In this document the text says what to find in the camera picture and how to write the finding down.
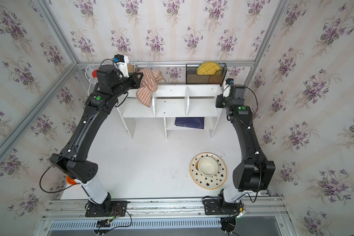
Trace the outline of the yellow round woven mat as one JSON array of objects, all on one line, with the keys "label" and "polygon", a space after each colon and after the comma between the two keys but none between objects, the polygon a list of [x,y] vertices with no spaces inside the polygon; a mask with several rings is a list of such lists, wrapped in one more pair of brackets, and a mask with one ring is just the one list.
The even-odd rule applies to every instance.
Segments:
[{"label": "yellow round woven mat", "polygon": [[216,62],[204,62],[200,64],[196,70],[196,74],[203,75],[215,75],[218,71],[221,71],[221,66]]}]

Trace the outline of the orange plastic bowl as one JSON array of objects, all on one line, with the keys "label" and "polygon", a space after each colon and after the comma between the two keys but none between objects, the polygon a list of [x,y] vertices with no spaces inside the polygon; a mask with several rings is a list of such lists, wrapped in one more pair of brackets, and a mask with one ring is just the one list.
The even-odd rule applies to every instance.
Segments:
[{"label": "orange plastic bowl", "polygon": [[69,184],[69,185],[75,185],[77,184],[77,182],[73,179],[71,179],[69,176],[66,176],[66,182]]}]

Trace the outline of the white wooden bookshelf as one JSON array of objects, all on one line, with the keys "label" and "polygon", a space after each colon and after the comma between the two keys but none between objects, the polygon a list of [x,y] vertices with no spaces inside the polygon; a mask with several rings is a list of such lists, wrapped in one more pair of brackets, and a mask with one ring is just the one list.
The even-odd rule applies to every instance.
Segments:
[{"label": "white wooden bookshelf", "polygon": [[138,119],[145,118],[163,121],[165,138],[171,130],[189,129],[176,126],[176,118],[204,118],[204,130],[212,138],[222,112],[215,107],[215,99],[221,93],[219,85],[159,85],[151,93],[151,105],[147,107],[136,98],[133,89],[117,110],[131,139]]}]

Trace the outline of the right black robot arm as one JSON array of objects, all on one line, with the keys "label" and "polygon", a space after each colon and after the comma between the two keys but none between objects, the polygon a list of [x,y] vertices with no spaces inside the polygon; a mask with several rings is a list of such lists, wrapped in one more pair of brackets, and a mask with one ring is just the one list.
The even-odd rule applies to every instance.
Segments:
[{"label": "right black robot arm", "polygon": [[276,167],[262,151],[253,125],[253,112],[244,104],[248,87],[230,84],[227,88],[228,95],[218,95],[215,107],[225,109],[227,121],[236,131],[242,160],[232,173],[233,185],[222,189],[217,197],[220,207],[235,207],[242,197],[251,196],[250,191],[258,195],[267,190]]}]

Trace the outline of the brown cardboard box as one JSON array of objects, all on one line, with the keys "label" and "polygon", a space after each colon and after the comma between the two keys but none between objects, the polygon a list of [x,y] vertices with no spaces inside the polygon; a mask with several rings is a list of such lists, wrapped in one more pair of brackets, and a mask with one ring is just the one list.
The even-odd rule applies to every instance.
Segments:
[{"label": "brown cardboard box", "polygon": [[135,65],[128,64],[128,65],[127,65],[127,69],[128,69],[128,72],[129,72],[129,73],[134,73],[134,72],[136,72],[136,66],[135,66]]}]

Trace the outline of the star patterned plate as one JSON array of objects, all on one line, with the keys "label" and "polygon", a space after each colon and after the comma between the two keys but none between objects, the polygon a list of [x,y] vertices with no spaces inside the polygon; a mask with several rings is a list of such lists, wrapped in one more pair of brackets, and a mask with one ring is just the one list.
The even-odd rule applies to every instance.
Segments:
[{"label": "star patterned plate", "polygon": [[192,159],[190,174],[194,182],[200,187],[215,190],[225,183],[227,168],[219,156],[204,152]]}]

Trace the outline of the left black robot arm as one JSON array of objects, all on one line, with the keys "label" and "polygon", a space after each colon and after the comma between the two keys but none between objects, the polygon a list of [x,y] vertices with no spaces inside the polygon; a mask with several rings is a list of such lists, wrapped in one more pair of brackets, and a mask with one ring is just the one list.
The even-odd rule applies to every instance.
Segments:
[{"label": "left black robot arm", "polygon": [[140,88],[144,75],[122,72],[116,65],[102,65],[92,75],[98,82],[85,102],[82,118],[66,146],[59,154],[52,154],[50,161],[82,186],[88,195],[88,209],[99,216],[111,213],[111,196],[96,176],[98,165],[87,160],[89,149],[119,97]]}]

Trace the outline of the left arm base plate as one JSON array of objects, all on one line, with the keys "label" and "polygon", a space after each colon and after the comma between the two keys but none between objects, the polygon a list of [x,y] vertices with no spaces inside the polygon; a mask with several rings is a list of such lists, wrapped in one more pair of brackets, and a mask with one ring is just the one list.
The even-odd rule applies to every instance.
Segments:
[{"label": "left arm base plate", "polygon": [[85,217],[124,217],[127,204],[127,201],[111,201],[98,205],[88,201],[85,206]]}]

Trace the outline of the black mesh basket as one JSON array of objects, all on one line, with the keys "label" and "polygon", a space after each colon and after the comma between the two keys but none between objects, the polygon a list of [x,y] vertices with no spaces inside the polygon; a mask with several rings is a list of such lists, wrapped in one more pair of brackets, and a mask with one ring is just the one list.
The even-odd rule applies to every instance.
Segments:
[{"label": "black mesh basket", "polygon": [[[227,73],[227,65],[218,63],[221,66],[221,71],[218,71],[216,75],[221,75],[225,79]],[[208,85],[209,75],[197,75],[196,70],[200,64],[187,64],[185,67],[185,81],[188,85]]]}]

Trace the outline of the brown striped cloth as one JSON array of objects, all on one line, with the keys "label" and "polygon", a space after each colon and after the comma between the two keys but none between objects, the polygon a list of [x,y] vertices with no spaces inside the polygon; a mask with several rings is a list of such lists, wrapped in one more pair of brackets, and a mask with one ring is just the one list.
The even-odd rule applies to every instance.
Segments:
[{"label": "brown striped cloth", "polygon": [[140,88],[137,89],[136,97],[138,101],[145,105],[146,107],[151,106],[151,93],[156,92],[158,89],[158,84],[165,82],[161,71],[152,70],[145,68],[140,70],[140,73],[143,74]]}]

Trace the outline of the cream ceramic bowl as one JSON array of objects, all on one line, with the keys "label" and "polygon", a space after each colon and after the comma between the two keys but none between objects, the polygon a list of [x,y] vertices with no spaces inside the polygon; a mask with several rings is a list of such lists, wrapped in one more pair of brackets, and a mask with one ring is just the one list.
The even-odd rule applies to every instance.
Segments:
[{"label": "cream ceramic bowl", "polygon": [[198,161],[198,170],[203,176],[211,177],[218,172],[218,164],[212,157],[202,157]]}]

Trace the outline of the aluminium mounting rail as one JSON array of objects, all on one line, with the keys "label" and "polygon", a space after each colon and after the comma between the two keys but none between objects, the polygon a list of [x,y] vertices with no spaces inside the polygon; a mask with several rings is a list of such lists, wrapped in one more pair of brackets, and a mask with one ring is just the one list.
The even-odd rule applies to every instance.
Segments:
[{"label": "aluminium mounting rail", "polygon": [[[128,199],[126,210],[134,218],[188,218],[207,217],[207,212],[216,216],[235,215],[236,210],[219,210],[216,206],[204,206],[204,199],[198,198],[153,198]],[[288,216],[280,197],[261,196],[252,203],[242,198],[244,216]],[[53,200],[41,214],[42,220],[86,219],[90,209],[87,200]]]}]

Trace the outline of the brown round coaster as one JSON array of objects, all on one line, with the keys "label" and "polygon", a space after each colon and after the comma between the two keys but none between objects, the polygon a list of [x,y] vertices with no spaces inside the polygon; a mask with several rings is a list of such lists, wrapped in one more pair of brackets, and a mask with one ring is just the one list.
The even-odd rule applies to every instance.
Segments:
[{"label": "brown round coaster", "polygon": [[223,77],[221,75],[210,75],[208,77],[208,84],[216,84],[216,85],[222,85],[223,84]]}]

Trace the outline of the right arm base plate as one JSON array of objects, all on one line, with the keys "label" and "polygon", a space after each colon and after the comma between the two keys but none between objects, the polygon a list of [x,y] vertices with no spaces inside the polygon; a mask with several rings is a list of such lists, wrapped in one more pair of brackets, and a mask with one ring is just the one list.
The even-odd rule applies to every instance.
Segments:
[{"label": "right arm base plate", "polygon": [[227,203],[222,199],[206,196],[202,199],[205,215],[238,215],[244,210],[243,203]]}]

